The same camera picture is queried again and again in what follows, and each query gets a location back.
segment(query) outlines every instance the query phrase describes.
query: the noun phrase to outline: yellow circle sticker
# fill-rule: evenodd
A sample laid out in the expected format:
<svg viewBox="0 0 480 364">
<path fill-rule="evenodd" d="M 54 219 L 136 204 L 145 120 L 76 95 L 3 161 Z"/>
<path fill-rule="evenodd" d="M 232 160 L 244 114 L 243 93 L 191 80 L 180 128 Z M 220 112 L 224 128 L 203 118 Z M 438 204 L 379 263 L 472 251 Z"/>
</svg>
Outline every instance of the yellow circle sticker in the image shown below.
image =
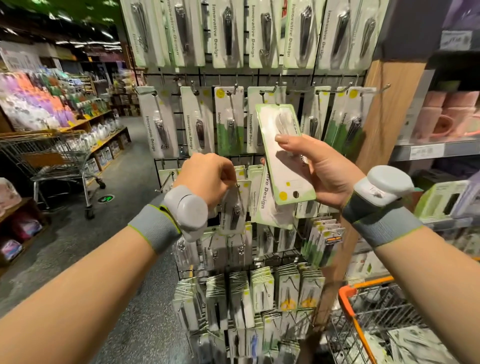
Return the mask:
<svg viewBox="0 0 480 364">
<path fill-rule="evenodd" d="M 218 98 L 224 98 L 225 97 L 225 91 L 223 90 L 223 88 L 219 88 L 217 91 L 216 91 L 216 96 Z"/>
</svg>

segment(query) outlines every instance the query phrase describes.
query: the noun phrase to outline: gray floor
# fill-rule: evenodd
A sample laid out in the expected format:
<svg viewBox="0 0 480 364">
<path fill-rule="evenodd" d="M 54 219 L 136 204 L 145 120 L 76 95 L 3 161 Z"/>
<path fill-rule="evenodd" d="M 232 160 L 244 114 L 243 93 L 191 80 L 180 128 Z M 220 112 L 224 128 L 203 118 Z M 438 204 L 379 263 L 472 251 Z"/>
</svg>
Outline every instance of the gray floor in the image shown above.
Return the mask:
<svg viewBox="0 0 480 364">
<path fill-rule="evenodd" d="M 124 124 L 132 145 L 103 173 L 105 193 L 95 192 L 97 197 L 113 194 L 115 199 L 95 204 L 96 217 L 91 221 L 84 219 L 81 196 L 52 215 L 51 227 L 1 277 L 0 316 L 114 235 L 157 194 L 158 180 L 143 122 L 125 118 Z M 92 362 L 189 362 L 190 349 L 170 304 L 177 281 L 172 255 L 159 258 Z"/>
</svg>

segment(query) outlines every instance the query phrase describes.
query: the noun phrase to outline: gray wristband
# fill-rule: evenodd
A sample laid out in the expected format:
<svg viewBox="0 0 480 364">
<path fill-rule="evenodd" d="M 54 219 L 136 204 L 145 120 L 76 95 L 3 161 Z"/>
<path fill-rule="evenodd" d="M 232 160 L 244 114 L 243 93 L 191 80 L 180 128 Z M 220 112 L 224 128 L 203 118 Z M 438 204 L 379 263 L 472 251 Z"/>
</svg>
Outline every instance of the gray wristband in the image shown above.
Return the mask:
<svg viewBox="0 0 480 364">
<path fill-rule="evenodd" d="M 420 220 L 398 201 L 382 209 L 377 208 L 376 212 L 358 217 L 354 216 L 354 211 L 365 213 L 368 209 L 359 206 L 347 208 L 348 204 L 355 201 L 357 201 L 356 198 L 350 199 L 344 209 L 346 214 L 343 214 L 343 216 L 374 249 L 423 226 Z"/>
<path fill-rule="evenodd" d="M 155 205 L 146 205 L 128 226 L 141 234 L 157 254 L 161 254 L 178 240 L 181 232 L 166 208 L 157 205 L 161 200 L 156 198 L 152 203 Z"/>
</svg>

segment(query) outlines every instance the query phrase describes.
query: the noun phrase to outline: cart wheel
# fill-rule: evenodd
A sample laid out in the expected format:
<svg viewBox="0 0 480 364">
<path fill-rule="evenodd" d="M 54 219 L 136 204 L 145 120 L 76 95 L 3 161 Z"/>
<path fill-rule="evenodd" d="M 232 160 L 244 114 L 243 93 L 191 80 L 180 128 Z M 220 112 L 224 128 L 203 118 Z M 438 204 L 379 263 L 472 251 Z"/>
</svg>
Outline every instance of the cart wheel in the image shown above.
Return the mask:
<svg viewBox="0 0 480 364">
<path fill-rule="evenodd" d="M 105 188 L 107 187 L 107 185 L 104 184 L 104 182 L 100 178 L 96 182 L 98 183 L 98 186 L 101 190 L 105 190 Z"/>
<path fill-rule="evenodd" d="M 95 217 L 95 213 L 93 211 L 93 206 L 85 208 L 85 219 L 91 220 Z"/>
</svg>

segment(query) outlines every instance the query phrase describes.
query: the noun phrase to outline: shopping cart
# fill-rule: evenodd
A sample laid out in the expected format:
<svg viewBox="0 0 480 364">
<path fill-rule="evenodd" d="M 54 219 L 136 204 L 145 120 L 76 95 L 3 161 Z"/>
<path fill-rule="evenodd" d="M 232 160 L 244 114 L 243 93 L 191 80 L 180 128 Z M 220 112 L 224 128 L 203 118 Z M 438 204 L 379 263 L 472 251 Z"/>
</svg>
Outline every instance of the shopping cart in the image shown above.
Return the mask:
<svg viewBox="0 0 480 364">
<path fill-rule="evenodd" d="M 336 364 L 429 362 L 421 361 L 399 338 L 399 332 L 411 332 L 425 333 L 432 342 L 438 340 L 393 277 L 344 286 L 338 291 L 338 300 L 341 308 L 332 312 L 326 334 Z M 439 355 L 456 362 L 440 341 L 436 345 Z"/>
<path fill-rule="evenodd" d="M 82 138 L 84 133 L 83 130 L 65 133 L 47 130 L 2 134 L 0 149 L 33 182 L 36 202 L 41 195 L 41 182 L 82 179 L 86 201 L 85 218 L 92 219 L 95 215 L 85 178 L 94 178 L 101 189 L 106 186 L 100 178 L 86 170 L 91 150 Z"/>
</svg>

